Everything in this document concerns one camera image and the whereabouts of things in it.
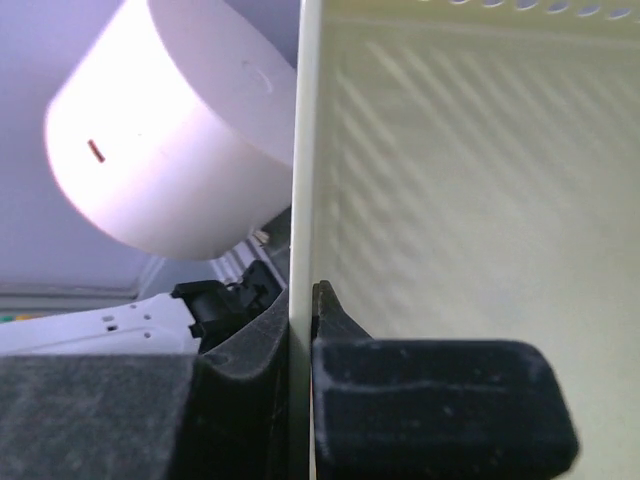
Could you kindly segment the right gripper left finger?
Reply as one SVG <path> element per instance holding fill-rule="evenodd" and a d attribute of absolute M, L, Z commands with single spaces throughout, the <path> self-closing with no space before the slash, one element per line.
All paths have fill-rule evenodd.
<path fill-rule="evenodd" d="M 1 360 L 5 479 L 284 479 L 288 306 L 187 355 Z"/>

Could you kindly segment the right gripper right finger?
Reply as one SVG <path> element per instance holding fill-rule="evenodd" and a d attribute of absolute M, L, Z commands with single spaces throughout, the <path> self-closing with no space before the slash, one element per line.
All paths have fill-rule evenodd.
<path fill-rule="evenodd" d="M 554 479 L 579 454 L 537 348 L 376 339 L 325 280 L 313 288 L 311 369 L 320 479 Z"/>

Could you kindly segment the pale yellow perforated basket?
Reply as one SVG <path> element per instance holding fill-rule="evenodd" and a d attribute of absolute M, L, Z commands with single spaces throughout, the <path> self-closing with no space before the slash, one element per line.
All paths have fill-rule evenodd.
<path fill-rule="evenodd" d="M 290 269 L 293 468 L 312 286 L 383 337 L 554 366 L 573 479 L 639 475 L 639 5 L 305 1 Z"/>

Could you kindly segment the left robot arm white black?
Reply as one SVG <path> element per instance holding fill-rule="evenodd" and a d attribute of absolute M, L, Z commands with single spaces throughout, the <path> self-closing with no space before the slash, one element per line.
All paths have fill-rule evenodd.
<path fill-rule="evenodd" d="M 231 283 L 177 284 L 169 293 L 115 307 L 1 322 L 1 354 L 196 354 L 230 339 L 264 313 L 284 284 L 262 260 Z"/>

